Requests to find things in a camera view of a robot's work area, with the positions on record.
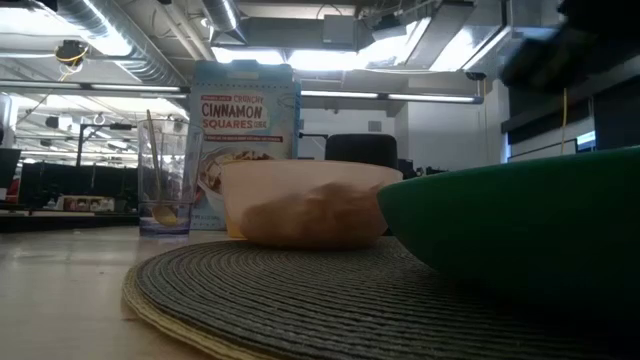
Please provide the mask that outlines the brown cereal pieces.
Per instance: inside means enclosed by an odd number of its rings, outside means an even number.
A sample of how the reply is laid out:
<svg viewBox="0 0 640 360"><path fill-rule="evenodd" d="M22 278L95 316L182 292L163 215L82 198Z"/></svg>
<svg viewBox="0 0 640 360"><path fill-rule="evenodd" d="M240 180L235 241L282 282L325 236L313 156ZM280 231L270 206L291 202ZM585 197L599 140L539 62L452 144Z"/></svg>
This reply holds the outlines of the brown cereal pieces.
<svg viewBox="0 0 640 360"><path fill-rule="evenodd" d="M386 230L378 185L357 189L329 183L253 205L239 230L253 243L295 249L367 247Z"/></svg>

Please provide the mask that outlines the blue cinnamon squares cereal box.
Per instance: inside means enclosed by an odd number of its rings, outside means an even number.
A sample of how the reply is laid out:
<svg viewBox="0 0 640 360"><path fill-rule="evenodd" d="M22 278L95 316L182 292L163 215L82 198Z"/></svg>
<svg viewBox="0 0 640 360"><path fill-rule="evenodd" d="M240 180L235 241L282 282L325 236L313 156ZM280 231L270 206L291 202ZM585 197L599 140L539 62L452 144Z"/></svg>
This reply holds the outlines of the blue cinnamon squares cereal box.
<svg viewBox="0 0 640 360"><path fill-rule="evenodd" d="M193 230L226 229L221 166L234 160L297 156L301 89L286 64L198 61L190 123L203 129Z"/></svg>

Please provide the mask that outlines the clear drinking glass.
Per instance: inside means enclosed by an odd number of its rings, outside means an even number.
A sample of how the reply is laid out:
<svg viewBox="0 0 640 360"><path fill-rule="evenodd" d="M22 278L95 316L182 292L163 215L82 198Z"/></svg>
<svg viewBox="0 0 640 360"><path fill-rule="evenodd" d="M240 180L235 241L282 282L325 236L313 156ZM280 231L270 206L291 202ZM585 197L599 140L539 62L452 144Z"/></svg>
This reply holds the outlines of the clear drinking glass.
<svg viewBox="0 0 640 360"><path fill-rule="evenodd" d="M167 119L152 119L161 170L163 203L170 206L178 224L166 227L152 216L156 204L156 183L147 121L137 124L138 135L138 215L142 236L186 236L191 217L204 139L199 126Z"/></svg>

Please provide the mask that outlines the metal spoon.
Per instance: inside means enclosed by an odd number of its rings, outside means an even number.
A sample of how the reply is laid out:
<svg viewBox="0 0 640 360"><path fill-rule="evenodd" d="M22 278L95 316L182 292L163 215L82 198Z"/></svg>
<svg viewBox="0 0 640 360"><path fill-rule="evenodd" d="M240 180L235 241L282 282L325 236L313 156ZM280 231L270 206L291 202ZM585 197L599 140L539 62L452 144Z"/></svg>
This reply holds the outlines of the metal spoon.
<svg viewBox="0 0 640 360"><path fill-rule="evenodd" d="M178 224L177 216L173 212L170 206L167 206L163 203L162 178L161 178L161 170L158 162L157 143L155 139L153 120L152 120L151 112L149 109L146 110L146 121L147 121L149 143L151 146L152 163L153 163L153 170L155 175L156 197L157 197L156 204L152 207L152 216L159 224L166 227L174 227Z"/></svg>

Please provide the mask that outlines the ceiling strip light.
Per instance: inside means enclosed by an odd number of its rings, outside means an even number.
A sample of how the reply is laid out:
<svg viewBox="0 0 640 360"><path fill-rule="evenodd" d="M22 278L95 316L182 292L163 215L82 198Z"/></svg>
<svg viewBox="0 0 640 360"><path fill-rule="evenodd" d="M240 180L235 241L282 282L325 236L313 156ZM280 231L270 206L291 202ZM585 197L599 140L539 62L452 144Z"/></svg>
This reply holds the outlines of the ceiling strip light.
<svg viewBox="0 0 640 360"><path fill-rule="evenodd" d="M380 101L452 103L452 104L482 104L484 102L484 98L480 96L458 96L458 95L414 94L414 93L405 94L405 93L302 90L301 96L306 98L380 100Z"/></svg>
<svg viewBox="0 0 640 360"><path fill-rule="evenodd" d="M0 79L0 87L30 90L81 90L81 91L115 91L115 92L151 92L160 94L189 94L189 87L102 84L86 82L27 81Z"/></svg>

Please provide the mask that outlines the green plate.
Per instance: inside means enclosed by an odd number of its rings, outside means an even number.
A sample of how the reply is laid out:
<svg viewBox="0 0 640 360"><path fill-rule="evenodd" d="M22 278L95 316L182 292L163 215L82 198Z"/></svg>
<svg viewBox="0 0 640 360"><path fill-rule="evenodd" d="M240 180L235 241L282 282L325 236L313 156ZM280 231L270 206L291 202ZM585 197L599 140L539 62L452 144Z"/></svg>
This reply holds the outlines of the green plate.
<svg viewBox="0 0 640 360"><path fill-rule="evenodd" d="M414 178L377 199L405 248L449 277L640 322L640 147Z"/></svg>

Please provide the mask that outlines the black toaster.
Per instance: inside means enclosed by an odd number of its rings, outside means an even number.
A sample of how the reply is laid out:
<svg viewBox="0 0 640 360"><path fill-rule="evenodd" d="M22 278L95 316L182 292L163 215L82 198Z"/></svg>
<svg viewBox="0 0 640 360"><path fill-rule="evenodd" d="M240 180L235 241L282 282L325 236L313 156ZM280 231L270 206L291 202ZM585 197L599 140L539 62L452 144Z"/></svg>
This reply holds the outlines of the black toaster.
<svg viewBox="0 0 640 360"><path fill-rule="evenodd" d="M325 159L398 169L397 142L388 134L334 134L326 141Z"/></svg>

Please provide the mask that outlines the translucent white cereal bowl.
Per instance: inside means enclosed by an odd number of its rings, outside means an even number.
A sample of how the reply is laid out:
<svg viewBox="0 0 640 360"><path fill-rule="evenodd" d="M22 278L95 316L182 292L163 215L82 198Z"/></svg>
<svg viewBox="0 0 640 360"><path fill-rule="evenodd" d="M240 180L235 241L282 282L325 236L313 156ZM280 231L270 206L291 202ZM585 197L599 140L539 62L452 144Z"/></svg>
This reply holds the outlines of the translucent white cereal bowl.
<svg viewBox="0 0 640 360"><path fill-rule="evenodd" d="M357 162L320 160L238 160L222 166L225 212L239 227L253 205L301 193L329 183L357 189L378 185L378 192L402 180L396 169Z"/></svg>

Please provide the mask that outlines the grey round woven placemat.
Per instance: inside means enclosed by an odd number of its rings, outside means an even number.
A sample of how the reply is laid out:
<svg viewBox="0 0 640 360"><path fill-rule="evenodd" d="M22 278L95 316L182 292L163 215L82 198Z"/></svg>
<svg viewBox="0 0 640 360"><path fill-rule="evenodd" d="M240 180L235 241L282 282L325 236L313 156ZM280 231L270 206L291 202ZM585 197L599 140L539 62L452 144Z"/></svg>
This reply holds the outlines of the grey round woven placemat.
<svg viewBox="0 0 640 360"><path fill-rule="evenodd" d="M186 245L134 265L122 295L216 360L640 360L638 327L498 300L394 239L343 252Z"/></svg>

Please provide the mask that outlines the yellow cup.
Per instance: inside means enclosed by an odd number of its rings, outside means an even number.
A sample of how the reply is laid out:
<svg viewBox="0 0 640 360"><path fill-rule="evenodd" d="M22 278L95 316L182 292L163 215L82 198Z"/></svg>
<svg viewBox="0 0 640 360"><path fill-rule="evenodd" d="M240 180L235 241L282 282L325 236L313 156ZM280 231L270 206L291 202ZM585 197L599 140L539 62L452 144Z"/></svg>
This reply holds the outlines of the yellow cup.
<svg viewBox="0 0 640 360"><path fill-rule="evenodd" d="M239 227L231 219L228 212L225 212L225 226L226 226L226 232L229 237L234 239L244 239L244 236L240 232Z"/></svg>

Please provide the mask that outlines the silver ceiling ventilation duct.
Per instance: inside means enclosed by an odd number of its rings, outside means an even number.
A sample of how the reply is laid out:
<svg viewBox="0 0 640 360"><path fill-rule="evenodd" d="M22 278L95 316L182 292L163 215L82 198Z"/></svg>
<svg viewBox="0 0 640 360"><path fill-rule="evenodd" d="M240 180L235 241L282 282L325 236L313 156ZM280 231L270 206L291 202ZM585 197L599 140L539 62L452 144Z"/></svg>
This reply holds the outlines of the silver ceiling ventilation duct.
<svg viewBox="0 0 640 360"><path fill-rule="evenodd" d="M186 80L162 55L144 31L116 0L26 0L35 9L68 23L101 53L144 84L184 85ZM197 60L213 61L210 46L200 38L176 0L145 0L161 15L171 32Z"/></svg>

